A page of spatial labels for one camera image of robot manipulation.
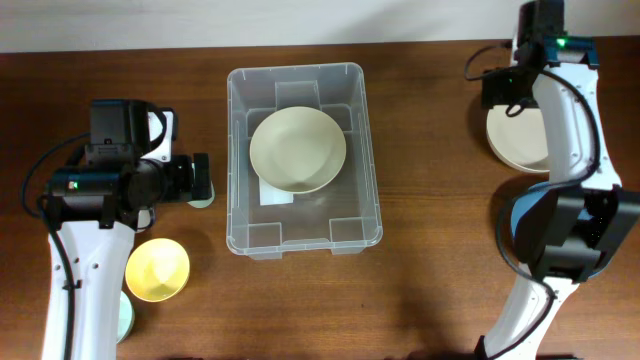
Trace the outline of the grey cup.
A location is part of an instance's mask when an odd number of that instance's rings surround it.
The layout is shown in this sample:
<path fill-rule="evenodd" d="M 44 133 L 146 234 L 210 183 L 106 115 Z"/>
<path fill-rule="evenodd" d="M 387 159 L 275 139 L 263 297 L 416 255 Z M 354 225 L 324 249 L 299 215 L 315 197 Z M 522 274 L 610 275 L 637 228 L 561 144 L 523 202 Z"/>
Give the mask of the grey cup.
<path fill-rule="evenodd" d="M 149 230 L 156 221 L 154 209 L 140 210 L 138 213 L 137 233 Z"/>

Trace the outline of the beige bowl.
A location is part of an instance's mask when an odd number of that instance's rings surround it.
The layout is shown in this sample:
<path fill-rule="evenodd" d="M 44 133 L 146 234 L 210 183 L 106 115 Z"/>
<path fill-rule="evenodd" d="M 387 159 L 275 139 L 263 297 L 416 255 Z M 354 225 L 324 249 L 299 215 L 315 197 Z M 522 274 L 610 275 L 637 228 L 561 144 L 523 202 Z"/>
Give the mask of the beige bowl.
<path fill-rule="evenodd" d="M 542 113 L 525 109 L 508 117 L 506 105 L 488 111 L 486 135 L 494 154 L 508 166 L 525 173 L 548 173 L 548 149 Z"/>

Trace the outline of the blue bowl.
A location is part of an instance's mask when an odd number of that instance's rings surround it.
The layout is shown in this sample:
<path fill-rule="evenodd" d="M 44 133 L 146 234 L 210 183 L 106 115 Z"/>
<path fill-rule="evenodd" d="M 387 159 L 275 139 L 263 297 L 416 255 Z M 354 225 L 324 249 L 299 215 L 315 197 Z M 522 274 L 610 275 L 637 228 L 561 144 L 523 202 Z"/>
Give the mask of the blue bowl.
<path fill-rule="evenodd" d="M 577 188 L 553 190 L 546 182 L 530 187 L 513 205 L 510 229 L 518 261 L 537 280 L 583 283 L 604 268 L 604 252 L 595 248 L 599 219 Z"/>

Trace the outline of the cream bowl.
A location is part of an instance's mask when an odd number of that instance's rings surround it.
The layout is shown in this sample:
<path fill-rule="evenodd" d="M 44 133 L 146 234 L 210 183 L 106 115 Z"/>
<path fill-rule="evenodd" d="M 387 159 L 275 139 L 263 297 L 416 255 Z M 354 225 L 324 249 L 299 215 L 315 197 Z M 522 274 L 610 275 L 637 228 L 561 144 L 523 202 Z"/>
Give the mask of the cream bowl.
<path fill-rule="evenodd" d="M 346 162 L 346 138 L 326 113 L 303 106 L 278 110 L 256 128 L 249 145 L 254 172 L 271 187 L 292 194 L 320 190 Z"/>

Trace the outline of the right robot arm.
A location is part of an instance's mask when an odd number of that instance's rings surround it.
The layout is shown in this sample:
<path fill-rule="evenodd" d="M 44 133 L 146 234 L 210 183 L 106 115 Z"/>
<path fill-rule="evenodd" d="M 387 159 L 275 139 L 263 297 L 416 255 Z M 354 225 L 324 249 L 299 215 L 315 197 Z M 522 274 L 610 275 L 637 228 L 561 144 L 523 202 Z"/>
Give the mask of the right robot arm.
<path fill-rule="evenodd" d="M 541 111 L 549 179 L 508 200 L 495 241 L 516 282 L 479 359 L 533 359 L 553 318 L 581 284 L 600 274 L 639 220 L 639 195 L 623 188 L 606 148 L 597 104 L 595 42 L 564 28 L 561 1 L 528 1 L 511 64 L 479 75 L 490 105 L 509 118 Z"/>

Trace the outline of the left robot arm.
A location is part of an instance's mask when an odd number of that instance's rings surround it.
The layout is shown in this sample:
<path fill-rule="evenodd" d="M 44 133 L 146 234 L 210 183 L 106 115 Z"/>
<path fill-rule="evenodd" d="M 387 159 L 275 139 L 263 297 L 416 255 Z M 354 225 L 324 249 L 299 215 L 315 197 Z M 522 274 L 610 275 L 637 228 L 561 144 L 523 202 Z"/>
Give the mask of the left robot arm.
<path fill-rule="evenodd" d="M 135 99 L 98 99 L 90 131 L 37 199 L 48 231 L 51 286 L 41 356 L 113 359 L 120 294 L 142 213 L 161 203 L 206 207 L 209 157 L 175 155 L 178 117 Z"/>

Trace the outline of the white label in container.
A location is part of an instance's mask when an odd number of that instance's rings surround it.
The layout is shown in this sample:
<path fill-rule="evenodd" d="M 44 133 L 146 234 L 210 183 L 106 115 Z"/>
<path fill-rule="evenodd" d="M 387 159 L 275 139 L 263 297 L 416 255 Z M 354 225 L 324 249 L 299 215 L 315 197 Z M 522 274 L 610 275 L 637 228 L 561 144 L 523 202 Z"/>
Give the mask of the white label in container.
<path fill-rule="evenodd" d="M 286 205 L 294 202 L 292 193 L 279 190 L 259 179 L 259 202 L 261 206 Z"/>

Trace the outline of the clear plastic storage container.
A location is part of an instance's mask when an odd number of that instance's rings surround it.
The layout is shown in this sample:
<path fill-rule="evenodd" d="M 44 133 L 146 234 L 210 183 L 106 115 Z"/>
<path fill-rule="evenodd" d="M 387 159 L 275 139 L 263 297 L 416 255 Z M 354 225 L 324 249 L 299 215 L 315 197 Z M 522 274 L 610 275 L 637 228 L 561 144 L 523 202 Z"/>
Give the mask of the clear plastic storage container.
<path fill-rule="evenodd" d="M 226 242 L 236 255 L 279 259 L 287 252 L 356 254 L 383 236 L 365 77 L 353 62 L 239 68 L 227 78 Z M 251 137 L 283 108 L 305 106 L 331 116 L 346 138 L 346 162 L 327 186 L 261 206 L 250 163 Z"/>

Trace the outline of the mint green cup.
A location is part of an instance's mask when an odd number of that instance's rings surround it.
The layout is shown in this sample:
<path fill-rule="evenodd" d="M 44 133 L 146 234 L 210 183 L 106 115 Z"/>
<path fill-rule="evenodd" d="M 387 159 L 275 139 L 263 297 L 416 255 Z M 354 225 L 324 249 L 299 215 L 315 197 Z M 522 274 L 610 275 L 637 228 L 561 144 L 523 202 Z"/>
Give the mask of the mint green cup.
<path fill-rule="evenodd" d="M 202 200 L 192 200 L 188 204 L 196 209 L 202 209 L 210 206 L 215 199 L 215 189 L 213 183 L 210 183 L 210 196 Z"/>

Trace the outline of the yellow small bowl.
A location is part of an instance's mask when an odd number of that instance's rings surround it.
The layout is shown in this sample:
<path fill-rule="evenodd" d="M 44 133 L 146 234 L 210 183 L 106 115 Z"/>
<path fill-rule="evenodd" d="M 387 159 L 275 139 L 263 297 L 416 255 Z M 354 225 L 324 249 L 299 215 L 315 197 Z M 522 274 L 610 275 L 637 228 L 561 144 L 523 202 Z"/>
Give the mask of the yellow small bowl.
<path fill-rule="evenodd" d="M 189 256 L 180 243 L 156 238 L 131 253 L 125 268 L 125 282 L 136 298 L 162 302 L 182 291 L 190 278 L 190 270 Z"/>

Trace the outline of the mint green small bowl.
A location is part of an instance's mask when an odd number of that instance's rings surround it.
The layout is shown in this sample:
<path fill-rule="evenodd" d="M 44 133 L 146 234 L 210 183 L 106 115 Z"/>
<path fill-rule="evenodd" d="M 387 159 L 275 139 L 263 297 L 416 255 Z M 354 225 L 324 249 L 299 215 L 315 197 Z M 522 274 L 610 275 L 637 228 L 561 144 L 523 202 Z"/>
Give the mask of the mint green small bowl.
<path fill-rule="evenodd" d="M 117 329 L 117 343 L 121 343 L 130 334 L 135 321 L 135 312 L 129 297 L 120 293 L 119 320 Z"/>

